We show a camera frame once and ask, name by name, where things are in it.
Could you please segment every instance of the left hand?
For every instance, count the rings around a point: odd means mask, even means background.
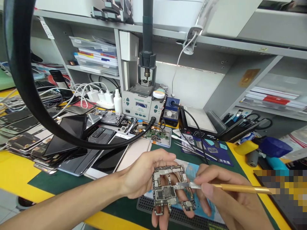
[[[122,182],[122,194],[130,199],[138,198],[153,188],[153,173],[154,168],[164,167],[170,165],[178,165],[174,160],[176,155],[168,153],[163,149],[157,149],[150,152],[144,152],[142,155],[128,168],[120,171]],[[171,175],[173,184],[178,182],[175,175]],[[176,191],[179,201],[187,201],[188,198],[183,190]],[[189,218],[194,217],[193,211],[184,210]],[[167,229],[169,222],[169,209],[164,206],[164,214],[157,216],[154,211],[152,214],[152,224],[154,227],[158,226],[161,230]]]

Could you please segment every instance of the scissors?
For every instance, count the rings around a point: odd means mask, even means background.
[[[256,126],[255,130],[264,130],[264,129],[272,127],[272,125],[273,125],[273,121],[271,119],[269,119],[269,118],[260,119],[260,115],[258,113],[251,113],[251,114],[247,115],[245,117],[245,119],[254,122],[254,124],[258,123],[260,121],[263,121],[263,122],[261,122],[262,124],[267,124],[269,122],[269,124],[264,126],[264,127]]]

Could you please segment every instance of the blurred region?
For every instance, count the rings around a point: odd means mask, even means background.
[[[307,170],[254,170],[292,229],[307,229]]]

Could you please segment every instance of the blue container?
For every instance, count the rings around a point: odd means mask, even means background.
[[[282,157],[293,150],[288,144],[274,137],[265,138],[259,145],[259,148],[262,153],[277,158]]]

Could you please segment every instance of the fingernail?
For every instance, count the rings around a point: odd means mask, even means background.
[[[174,153],[169,153],[169,156],[176,158],[176,154],[174,154]]]
[[[212,199],[213,197],[213,185],[209,183],[202,183],[201,190],[205,194],[208,199]]]

